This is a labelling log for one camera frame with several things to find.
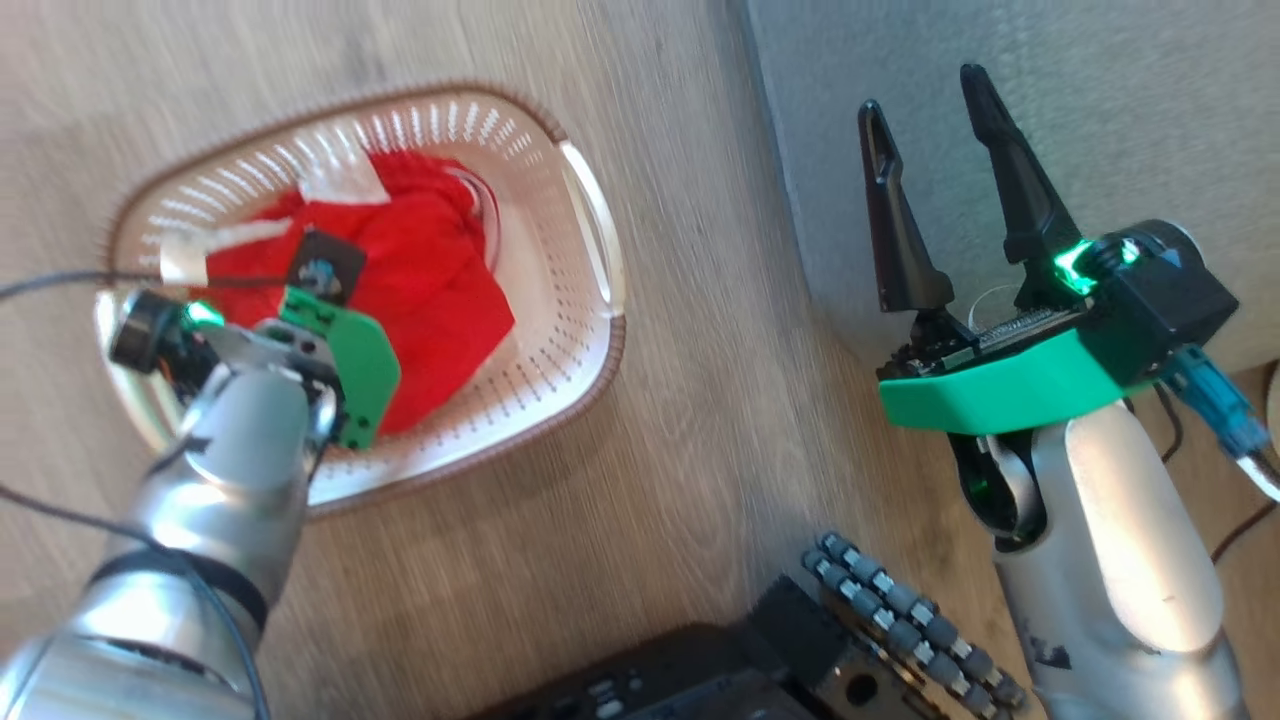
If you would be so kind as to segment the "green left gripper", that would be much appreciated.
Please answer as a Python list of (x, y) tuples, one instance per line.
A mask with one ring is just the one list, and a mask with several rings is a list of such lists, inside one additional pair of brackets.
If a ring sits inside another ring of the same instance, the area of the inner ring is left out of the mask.
[(371, 316), (287, 286), (274, 318), (255, 328), (229, 323), (204, 301), (186, 305), (186, 338), (234, 369), (265, 366), (311, 393), (337, 396), (330, 442), (370, 448), (401, 382), (401, 364)]

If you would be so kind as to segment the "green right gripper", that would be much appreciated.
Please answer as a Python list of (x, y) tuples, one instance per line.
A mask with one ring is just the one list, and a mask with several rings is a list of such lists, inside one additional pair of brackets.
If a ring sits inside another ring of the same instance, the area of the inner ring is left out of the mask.
[[(970, 334), (959, 359), (891, 357), (878, 370), (879, 400), (897, 427), (956, 436), (998, 436), (1083, 416), (1152, 384), (1116, 380), (1085, 347), (1082, 325), (1100, 309), (1100, 282), (1082, 259), (1103, 246), (1082, 232), (987, 69), (960, 69), (966, 111), (987, 149), (1006, 237), (1004, 255), (1024, 270), (1018, 307), (1071, 307), (1021, 315)], [(882, 106), (858, 111), (877, 299), (882, 313), (936, 311), (955, 300), (931, 260), (902, 186), (902, 156)]]

